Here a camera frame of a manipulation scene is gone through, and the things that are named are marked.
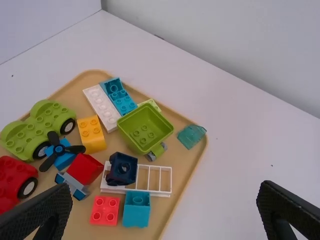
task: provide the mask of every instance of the red duplo brick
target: red duplo brick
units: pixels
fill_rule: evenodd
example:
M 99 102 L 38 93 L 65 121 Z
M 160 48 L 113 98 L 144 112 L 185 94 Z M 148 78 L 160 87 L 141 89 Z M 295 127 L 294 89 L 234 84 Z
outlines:
M 116 226 L 120 206 L 119 197 L 96 196 L 92 207 L 90 223 L 93 225 Z
M 90 155 L 78 154 L 67 173 L 83 185 L 90 185 L 104 170 L 104 165 Z
M 25 193 L 23 187 L 27 186 L 30 178 L 37 178 L 38 171 L 33 166 L 12 158 L 10 156 L 0 157 L 0 214 L 12 209 L 21 198 L 20 192 L 29 195 L 36 189 L 37 184 L 33 183 L 33 189 Z

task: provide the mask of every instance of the white ladder piece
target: white ladder piece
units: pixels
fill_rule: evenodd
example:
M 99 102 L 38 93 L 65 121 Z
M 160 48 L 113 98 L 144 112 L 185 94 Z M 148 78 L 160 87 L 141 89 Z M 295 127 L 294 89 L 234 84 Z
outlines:
M 165 197 L 169 198 L 172 193 L 172 167 L 170 166 L 156 166 L 156 165 L 146 165 L 146 164 L 138 164 L 136 169 L 136 179 L 135 179 L 135 188 L 128 188 L 128 186 L 109 186 L 107 185 L 106 175 L 111 169 L 111 164 L 109 161 L 106 161 L 104 164 L 104 170 L 102 174 L 102 180 L 100 185 L 100 192 L 101 193 L 110 193 L 110 194 L 126 194 L 127 191 L 139 191 L 139 192 L 148 192 L 150 196 L 153 197 Z M 148 177 L 147 177 L 147 187 L 146 188 L 138 188 L 139 182 L 139 170 L 147 170 Z M 150 178 L 151 178 L 151 171 L 159 171 L 159 178 L 158 178 L 158 190 L 150 190 Z M 161 175 L 163 172 L 169 172 L 167 176 L 167 180 L 170 184 L 170 190 L 161 190 Z

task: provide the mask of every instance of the plastic tray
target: plastic tray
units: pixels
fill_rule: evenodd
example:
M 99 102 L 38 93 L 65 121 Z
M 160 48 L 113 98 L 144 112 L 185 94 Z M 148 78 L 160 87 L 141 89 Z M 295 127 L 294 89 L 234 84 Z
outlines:
M 99 82 L 112 78 L 107 72 L 101 70 L 88 70 L 76 76 L 71 82 L 66 84 L 56 93 L 51 95 L 49 99 L 63 103 L 66 107 L 73 109 L 77 118 L 86 118 L 94 115 L 94 111 L 83 94 L 83 89 L 97 85 Z M 125 89 L 131 95 L 133 100 L 138 104 L 150 99 L 149 96 L 133 89 L 124 84 Z M 139 164 L 169 166 L 172 167 L 172 194 L 171 197 L 151 197 L 151 213 L 149 227 L 146 228 L 125 228 L 122 226 L 122 216 L 124 209 L 125 195 L 100 193 L 100 175 L 96 181 L 90 186 L 91 195 L 82 201 L 73 198 L 73 207 L 64 231 L 63 239 L 119 239 L 119 240 L 153 240 L 160 239 L 166 225 L 171 216 L 174 214 L 175 208 L 178 205 L 180 198 L 183 196 L 184 190 L 192 178 L 203 152 L 206 149 L 208 140 L 204 137 L 195 147 L 187 150 L 177 139 L 177 133 L 189 124 L 194 124 L 191 120 L 174 112 L 170 108 L 156 102 L 162 110 L 162 114 L 173 124 L 174 133 L 169 136 L 165 143 L 168 145 L 168 150 L 155 162 L 148 162 L 144 156 L 133 153 L 124 143 L 118 130 L 112 133 L 107 133 L 104 130 L 104 137 L 107 143 L 107 149 L 98 153 L 91 154 L 94 158 L 105 164 L 109 160 L 109 156 L 114 152 L 122 152 L 138 158 Z M 81 144 L 80 134 L 76 127 L 73 132 L 66 136 L 72 145 Z M 0 148 L 0 156 L 9 155 L 5 149 Z M 43 162 L 37 160 L 32 163 L 36 168 Z M 57 169 L 52 166 L 49 171 L 39 173 L 38 187 L 35 190 L 33 197 L 48 188 L 55 185 L 54 179 Z M 117 226 L 96 226 L 90 224 L 90 216 L 94 203 L 94 198 L 97 195 L 120 197 L 120 209 L 118 215 Z

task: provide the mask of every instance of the green toy car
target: green toy car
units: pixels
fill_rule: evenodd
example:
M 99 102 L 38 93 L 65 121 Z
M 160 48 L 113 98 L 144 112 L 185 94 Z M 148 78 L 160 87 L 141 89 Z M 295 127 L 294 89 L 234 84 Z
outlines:
M 163 141 L 174 132 L 174 126 L 150 103 L 121 117 L 117 126 L 127 145 L 150 162 L 168 149 Z
M 0 134 L 0 145 L 23 161 L 43 159 L 50 146 L 47 133 L 58 135 L 72 132 L 76 126 L 76 113 L 56 101 L 41 100 L 24 120 L 13 121 Z

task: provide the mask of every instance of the yellow brick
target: yellow brick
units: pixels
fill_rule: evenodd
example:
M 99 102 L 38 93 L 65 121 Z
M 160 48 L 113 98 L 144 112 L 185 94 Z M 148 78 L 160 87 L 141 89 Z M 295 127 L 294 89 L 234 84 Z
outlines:
M 76 120 L 80 132 L 82 144 L 86 154 L 100 152 L 107 148 L 104 133 L 97 115 Z

